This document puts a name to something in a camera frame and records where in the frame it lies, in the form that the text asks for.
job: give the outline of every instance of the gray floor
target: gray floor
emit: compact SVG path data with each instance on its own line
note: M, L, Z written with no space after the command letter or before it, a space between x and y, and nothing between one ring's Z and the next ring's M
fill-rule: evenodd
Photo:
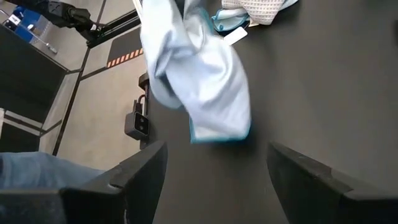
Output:
M87 8L95 21L102 0L69 0L76 7ZM109 22L134 9L131 0L107 0L100 22ZM85 40L72 29L51 26L46 35L58 54L37 46L48 56L70 70L80 68ZM111 40L90 51L83 76L106 65ZM110 169L139 150L139 143L124 134L124 117L132 110L132 102L143 92L138 78L146 71L143 56L97 74L80 83L72 111L63 134L58 157L97 169ZM78 74L65 77L55 103L45 122L51 127L65 115ZM60 128L46 134L40 150L52 153Z

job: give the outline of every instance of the black tabletop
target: black tabletop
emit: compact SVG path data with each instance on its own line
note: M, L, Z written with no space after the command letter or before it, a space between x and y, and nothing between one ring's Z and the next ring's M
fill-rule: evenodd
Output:
M150 99L152 137L169 147L155 223L287 223L269 141L398 192L398 1L301 0L248 33L234 44L251 94L245 141L192 145L188 114Z

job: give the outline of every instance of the light blue cloth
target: light blue cloth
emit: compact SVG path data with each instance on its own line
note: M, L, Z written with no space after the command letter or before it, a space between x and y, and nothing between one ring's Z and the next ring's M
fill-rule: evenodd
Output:
M235 50L213 35L201 4L185 0L182 19L174 0L142 2L150 87L164 106L186 109L191 142L244 139L251 125L246 74Z
M0 153L0 159L0 190L78 187L104 172L44 152Z
M298 0L286 0L279 11L290 7ZM218 32L235 30L244 22L250 21L248 12L242 7L239 9L220 9L215 16L211 17L214 28Z

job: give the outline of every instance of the person's leg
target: person's leg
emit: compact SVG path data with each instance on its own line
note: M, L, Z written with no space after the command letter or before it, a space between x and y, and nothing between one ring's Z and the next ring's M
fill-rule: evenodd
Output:
M44 152L0 153L0 189L75 187L103 172Z

